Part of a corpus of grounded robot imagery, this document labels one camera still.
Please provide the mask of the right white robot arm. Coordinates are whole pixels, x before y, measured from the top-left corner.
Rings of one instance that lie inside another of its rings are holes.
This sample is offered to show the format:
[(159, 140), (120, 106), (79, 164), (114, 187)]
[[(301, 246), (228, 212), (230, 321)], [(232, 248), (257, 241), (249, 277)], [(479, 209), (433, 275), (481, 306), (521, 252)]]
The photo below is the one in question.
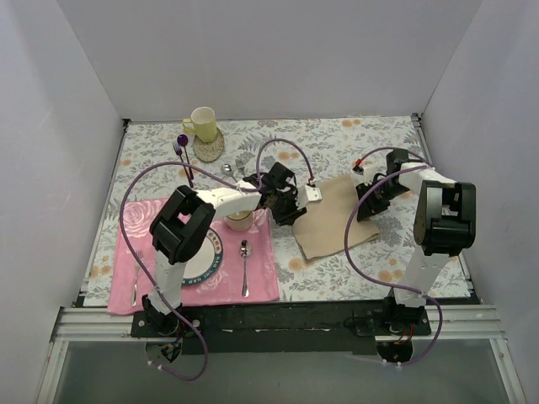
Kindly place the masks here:
[(418, 197), (413, 236), (416, 244), (403, 277), (391, 287), (380, 307), (366, 314), (356, 327), (363, 335), (400, 334), (424, 327), (425, 295), (441, 270), (472, 246), (476, 237), (477, 189), (435, 171), (426, 160), (403, 148), (386, 148), (386, 171), (353, 167), (362, 181), (356, 186), (361, 200), (358, 221), (381, 214), (393, 199), (412, 191)]

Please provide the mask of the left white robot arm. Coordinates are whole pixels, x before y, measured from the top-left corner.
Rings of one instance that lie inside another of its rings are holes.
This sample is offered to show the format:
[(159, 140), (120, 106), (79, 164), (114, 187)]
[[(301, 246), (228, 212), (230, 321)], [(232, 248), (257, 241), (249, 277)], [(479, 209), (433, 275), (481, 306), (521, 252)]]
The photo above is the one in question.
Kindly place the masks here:
[(298, 187), (295, 174), (281, 163), (253, 173), (234, 185), (211, 190), (177, 187), (149, 226), (156, 251), (153, 290), (141, 298), (147, 322), (163, 337), (179, 326), (185, 267), (203, 246), (211, 223), (244, 211), (268, 209), (276, 224), (290, 226), (307, 213), (308, 196), (320, 193), (313, 182)]

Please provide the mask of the beige linen napkin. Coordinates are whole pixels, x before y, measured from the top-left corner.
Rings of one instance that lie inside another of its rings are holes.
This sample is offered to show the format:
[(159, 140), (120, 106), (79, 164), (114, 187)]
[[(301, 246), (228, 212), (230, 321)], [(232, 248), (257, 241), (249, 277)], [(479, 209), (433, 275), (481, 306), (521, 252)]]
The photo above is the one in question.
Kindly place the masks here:
[(323, 199), (309, 204), (292, 230), (305, 259), (322, 258), (344, 249), (344, 231), (358, 198), (349, 174), (318, 183)]

